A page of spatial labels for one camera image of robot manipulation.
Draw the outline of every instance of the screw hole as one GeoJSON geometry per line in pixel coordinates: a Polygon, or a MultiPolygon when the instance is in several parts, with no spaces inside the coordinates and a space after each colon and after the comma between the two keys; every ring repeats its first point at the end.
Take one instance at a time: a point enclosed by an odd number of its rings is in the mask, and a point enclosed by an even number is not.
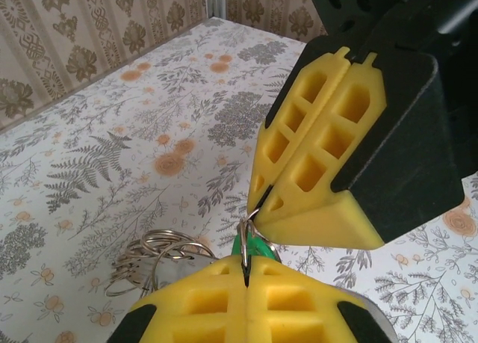
{"type": "Polygon", "coordinates": [[[350,29],[353,28],[353,26],[355,25],[355,21],[349,19],[349,20],[346,20],[342,25],[341,27],[339,28],[341,32],[346,32],[346,31],[349,31],[350,29]]]}
{"type": "Polygon", "coordinates": [[[452,42],[451,42],[451,45],[452,46],[459,46],[460,44],[462,43],[462,38],[459,36],[459,35],[456,35],[452,42]]]}
{"type": "Polygon", "coordinates": [[[342,8],[341,0],[329,0],[329,2],[335,9],[341,9],[342,8]]]}
{"type": "Polygon", "coordinates": [[[357,5],[364,12],[370,12],[372,10],[370,0],[357,0],[357,5]]]}

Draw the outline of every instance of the yellow foam gripper pad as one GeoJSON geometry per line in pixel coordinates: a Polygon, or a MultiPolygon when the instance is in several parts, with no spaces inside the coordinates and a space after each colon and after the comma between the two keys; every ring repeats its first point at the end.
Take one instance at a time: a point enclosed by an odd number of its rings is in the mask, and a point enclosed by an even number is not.
{"type": "Polygon", "coordinates": [[[304,67],[270,126],[260,128],[247,209],[267,195],[254,223],[274,243],[369,250],[384,244],[353,195],[330,188],[386,106],[376,55],[351,64],[348,50],[304,67]]]}
{"type": "MultiPolygon", "coordinates": [[[[149,309],[152,315],[143,320],[147,327],[140,328],[140,340],[132,342],[362,342],[342,316],[340,302],[364,308],[357,297],[266,257],[252,258],[247,288],[240,256],[229,256],[137,302],[129,314],[149,309]]],[[[134,334],[135,327],[129,328],[125,334],[134,334]]]]}

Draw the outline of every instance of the patterned wallpaper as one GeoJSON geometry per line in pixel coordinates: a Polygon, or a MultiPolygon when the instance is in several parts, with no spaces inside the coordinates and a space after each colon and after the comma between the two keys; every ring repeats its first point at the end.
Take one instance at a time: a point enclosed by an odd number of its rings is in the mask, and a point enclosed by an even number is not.
{"type": "Polygon", "coordinates": [[[227,19],[308,42],[325,29],[311,0],[227,0],[227,19]]]}
{"type": "Polygon", "coordinates": [[[205,0],[0,0],[0,130],[205,17],[205,0]]]}

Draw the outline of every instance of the keychain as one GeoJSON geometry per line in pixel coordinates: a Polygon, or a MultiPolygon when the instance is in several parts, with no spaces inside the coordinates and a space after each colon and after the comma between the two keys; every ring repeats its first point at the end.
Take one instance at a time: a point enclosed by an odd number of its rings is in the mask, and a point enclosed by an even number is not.
{"type": "MultiPolygon", "coordinates": [[[[252,224],[257,212],[240,220],[232,245],[232,255],[243,257],[244,270],[248,269],[251,256],[264,256],[282,263],[277,249],[252,224]]],[[[105,294],[117,297],[139,288],[142,298],[217,260],[209,247],[189,235],[170,229],[154,229],[129,243],[118,256],[105,294]]]]}

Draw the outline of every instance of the floral tablecloth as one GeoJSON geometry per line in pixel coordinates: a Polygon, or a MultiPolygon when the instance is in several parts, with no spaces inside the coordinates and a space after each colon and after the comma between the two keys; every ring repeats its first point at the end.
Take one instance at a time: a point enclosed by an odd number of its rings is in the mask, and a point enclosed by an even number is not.
{"type": "MultiPolygon", "coordinates": [[[[304,44],[210,19],[0,137],[0,342],[105,342],[139,292],[111,262],[151,228],[229,254],[258,127],[304,44]]],[[[279,247],[375,300],[401,342],[478,342],[478,177],[382,249],[279,247]]]]}

